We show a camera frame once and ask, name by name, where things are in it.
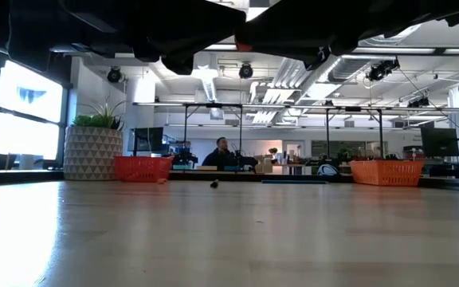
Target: orange basket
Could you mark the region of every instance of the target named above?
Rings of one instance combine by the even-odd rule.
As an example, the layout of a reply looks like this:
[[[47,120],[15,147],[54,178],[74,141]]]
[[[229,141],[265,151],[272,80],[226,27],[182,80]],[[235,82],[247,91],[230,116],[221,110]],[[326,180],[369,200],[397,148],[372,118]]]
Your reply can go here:
[[[350,162],[356,183],[388,187],[416,187],[419,183],[422,161],[372,160]]]
[[[116,179],[134,183],[156,183],[167,179],[171,169],[170,158],[147,156],[115,156]]]

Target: wooden floor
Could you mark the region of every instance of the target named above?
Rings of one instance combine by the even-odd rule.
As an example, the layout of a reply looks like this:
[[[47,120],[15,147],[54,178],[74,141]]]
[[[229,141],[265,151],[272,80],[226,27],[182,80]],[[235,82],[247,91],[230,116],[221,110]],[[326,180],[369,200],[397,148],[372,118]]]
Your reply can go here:
[[[0,187],[0,286],[459,286],[459,192]]]

